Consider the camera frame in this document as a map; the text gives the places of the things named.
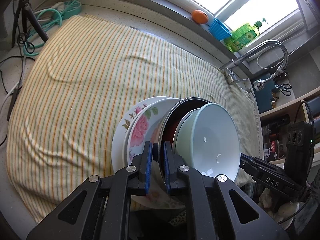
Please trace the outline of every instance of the silver screw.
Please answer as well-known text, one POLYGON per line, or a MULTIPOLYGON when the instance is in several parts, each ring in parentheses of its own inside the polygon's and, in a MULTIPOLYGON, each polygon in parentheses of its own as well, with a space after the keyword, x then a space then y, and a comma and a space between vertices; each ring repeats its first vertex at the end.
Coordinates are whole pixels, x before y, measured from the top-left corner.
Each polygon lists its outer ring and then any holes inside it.
POLYGON ((227 176, 223 174, 218 175, 218 181, 221 181, 221 182, 227 181, 227 176))
POLYGON ((136 168, 135 166, 133 166, 133 165, 130 165, 130 166, 127 167, 127 171, 128 171, 128 172, 136 171, 136 169, 137 169, 137 168, 136 168))
POLYGON ((98 181, 99 177, 97 175, 92 175, 89 177, 89 181, 90 182, 96 182, 98 181))
POLYGON ((182 166, 179 167, 179 170, 180 170, 180 171, 188 171, 188 170, 189 170, 189 167, 186 166, 186 165, 182 165, 182 166))

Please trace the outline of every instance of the orange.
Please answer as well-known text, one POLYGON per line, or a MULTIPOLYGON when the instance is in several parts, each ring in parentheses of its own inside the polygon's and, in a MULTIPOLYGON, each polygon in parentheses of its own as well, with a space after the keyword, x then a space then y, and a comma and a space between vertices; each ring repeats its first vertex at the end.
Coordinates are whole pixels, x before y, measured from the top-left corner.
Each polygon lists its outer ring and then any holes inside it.
POLYGON ((192 19, 198 24, 206 24, 209 21, 207 14, 201 10, 194 10, 191 16, 192 19))

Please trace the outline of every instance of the green soap bottle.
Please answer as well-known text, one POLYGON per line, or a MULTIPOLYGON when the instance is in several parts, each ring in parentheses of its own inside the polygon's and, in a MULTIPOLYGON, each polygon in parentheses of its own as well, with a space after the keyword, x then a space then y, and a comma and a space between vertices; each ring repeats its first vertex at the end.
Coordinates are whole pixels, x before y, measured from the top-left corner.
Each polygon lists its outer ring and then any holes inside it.
POLYGON ((253 26, 249 23, 242 25, 240 28, 231 32, 232 36, 224 39, 226 47, 231 52, 237 52, 243 48, 246 44, 251 42, 254 38, 260 35, 259 28, 262 26, 261 21, 257 21, 253 26))

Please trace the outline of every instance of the faucet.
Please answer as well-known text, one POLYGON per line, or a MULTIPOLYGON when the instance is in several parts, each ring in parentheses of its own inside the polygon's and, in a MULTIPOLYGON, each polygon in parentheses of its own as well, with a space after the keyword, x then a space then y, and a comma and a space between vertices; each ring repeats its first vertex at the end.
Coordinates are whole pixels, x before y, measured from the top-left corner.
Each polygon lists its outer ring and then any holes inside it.
POLYGON ((240 56, 236 60, 230 60, 228 63, 226 63, 225 65, 223 65, 220 68, 221 70, 224 71, 229 85, 234 85, 239 82, 249 80, 249 78, 238 80, 238 78, 236 77, 235 73, 232 70, 235 67, 237 67, 239 63, 243 62, 244 60, 248 59, 252 55, 258 53, 259 51, 261 51, 267 47, 279 47, 283 51, 283 54, 284 54, 283 62, 282 62, 282 64, 280 64, 280 66, 278 67, 276 72, 271 75, 271 77, 269 77, 265 80, 261 80, 261 79, 256 80, 253 83, 254 88, 257 91, 263 89, 264 84, 266 82, 270 81, 271 79, 274 79, 276 76, 283 73, 285 70, 285 67, 288 64, 288 59, 289 59, 288 51, 287 51, 286 47, 281 42, 276 41, 276 40, 267 40, 267 41, 264 41, 264 42, 260 43, 259 45, 255 46, 253 49, 250 49, 248 52, 246 52, 245 54, 243 54, 242 56, 240 56))

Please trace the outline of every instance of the bottle label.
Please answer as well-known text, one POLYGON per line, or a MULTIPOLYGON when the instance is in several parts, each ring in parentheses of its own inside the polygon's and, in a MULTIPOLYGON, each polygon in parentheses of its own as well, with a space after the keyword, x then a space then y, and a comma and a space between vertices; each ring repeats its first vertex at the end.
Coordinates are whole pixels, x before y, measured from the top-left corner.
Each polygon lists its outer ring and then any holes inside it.
POLYGON ((257 34, 254 30, 249 30, 247 33, 243 34, 240 38, 236 39, 234 43, 236 46, 238 46, 239 49, 241 49, 243 46, 248 44, 250 41, 252 41, 255 37, 257 37, 257 34))

